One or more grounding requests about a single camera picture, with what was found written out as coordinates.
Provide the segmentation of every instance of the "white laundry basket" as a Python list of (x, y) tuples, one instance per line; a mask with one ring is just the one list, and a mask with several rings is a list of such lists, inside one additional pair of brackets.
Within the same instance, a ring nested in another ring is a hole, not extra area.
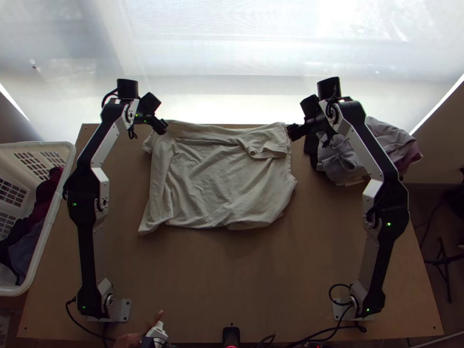
[(0, 240), (8, 236), (17, 219), (25, 218), (32, 212), (35, 189), (49, 178), (49, 169), (55, 166), (64, 168), (26, 278), (20, 286), (15, 286), (16, 276), (8, 267), (0, 264), (0, 296), (17, 296), (31, 286), (60, 206), (63, 184), (70, 174), (75, 154), (75, 146), (68, 142), (0, 144)]

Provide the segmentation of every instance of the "tabletop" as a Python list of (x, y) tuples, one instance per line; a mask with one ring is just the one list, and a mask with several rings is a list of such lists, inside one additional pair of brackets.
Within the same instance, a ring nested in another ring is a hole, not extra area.
[[(82, 126), (78, 154), (96, 127)], [(142, 142), (151, 129), (136, 131), (136, 140), (121, 135), (103, 164), (111, 200), (99, 250), (105, 261), (99, 267), (113, 283), (115, 297), (132, 301), (129, 321), (110, 326), (108, 336), (141, 330), (159, 309), (165, 310), (164, 327), (173, 343), (220, 342), (222, 328), (229, 325), (240, 328), (243, 342), (274, 333), (276, 342), (291, 342), (335, 326), (327, 292), (334, 283), (356, 280), (366, 238), (363, 184), (337, 187), (312, 170), (300, 139), (292, 144), (298, 185), (283, 216), (271, 225), (244, 231), (162, 225), (140, 236), (151, 163)], [(79, 288), (77, 229), (62, 201), (18, 337), (91, 340), (65, 311), (65, 302)], [(443, 334), (411, 224), (395, 243), (383, 290), (385, 308), (364, 323), (367, 333), (339, 331), (337, 340)], [(101, 324), (87, 322), (75, 304), (71, 312), (89, 329), (102, 330)]]

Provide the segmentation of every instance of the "black robot arm segment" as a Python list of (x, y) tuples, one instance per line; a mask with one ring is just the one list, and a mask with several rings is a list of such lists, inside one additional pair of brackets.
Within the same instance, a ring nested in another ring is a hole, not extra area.
[(101, 250), (95, 248), (101, 239), (102, 222), (108, 214), (110, 181), (102, 164), (121, 132), (133, 124), (149, 124), (159, 133), (166, 132), (167, 123), (155, 117), (161, 102), (151, 93), (138, 97), (137, 81), (119, 79), (117, 99), (104, 105), (101, 124), (95, 130), (77, 159), (74, 172), (63, 187), (71, 220), (77, 226), (81, 261), (81, 289), (77, 307), (81, 314), (98, 320), (126, 321), (129, 301), (113, 298), (113, 286), (98, 267)]
[(382, 286), (393, 244), (409, 222), (408, 191), (366, 126), (361, 104), (341, 96), (339, 78), (320, 81), (318, 94), (302, 101), (305, 124), (290, 126), (288, 133), (292, 140), (319, 131), (326, 132), (328, 139), (336, 133), (346, 136), (371, 178), (362, 194), (362, 225), (367, 241), (358, 279), (350, 287), (353, 317), (366, 317), (380, 312), (385, 305)]

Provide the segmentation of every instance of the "mounting plate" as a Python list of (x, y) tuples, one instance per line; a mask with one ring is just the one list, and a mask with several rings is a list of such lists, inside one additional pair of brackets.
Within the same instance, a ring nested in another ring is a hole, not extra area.
[[(348, 300), (342, 300), (342, 299), (334, 299), (337, 302), (343, 303), (347, 302)], [(338, 321), (340, 317), (342, 316), (343, 312), (346, 310), (347, 306), (340, 306), (338, 304), (335, 304), (332, 302), (332, 310), (333, 310), (333, 318)], [(365, 318), (355, 318), (356, 316), (356, 309), (354, 307), (350, 308), (348, 312), (346, 312), (345, 316), (343, 317), (343, 320), (347, 321), (371, 321), (374, 320), (375, 315), (371, 315)]]
[(110, 318), (97, 319), (95, 317), (87, 317), (87, 320), (100, 322), (126, 322), (129, 320), (129, 312), (131, 311), (130, 303), (130, 299), (114, 299), (109, 308)]

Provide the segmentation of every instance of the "clothing pile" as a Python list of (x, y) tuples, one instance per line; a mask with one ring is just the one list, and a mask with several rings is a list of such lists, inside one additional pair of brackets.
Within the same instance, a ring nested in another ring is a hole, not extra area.
[(16, 285), (24, 282), (62, 172), (61, 167), (50, 169), (50, 179), (35, 189), (35, 204), (31, 215), (17, 219), (8, 237), (0, 241), (0, 262), (16, 276)]
[[(406, 131), (374, 117), (366, 117), (366, 126), (395, 164), (400, 176), (406, 173), (409, 165), (422, 158), (416, 139)], [(316, 170), (325, 172), (337, 185), (352, 183), (353, 179), (368, 175), (345, 136), (335, 134), (328, 144), (324, 132), (317, 133), (317, 137), (319, 141)], [(314, 156), (308, 143), (305, 143), (304, 150)]]
[(169, 121), (144, 142), (151, 154), (150, 198), (139, 233), (161, 223), (252, 229), (282, 215), (296, 186), (284, 124), (253, 129)]

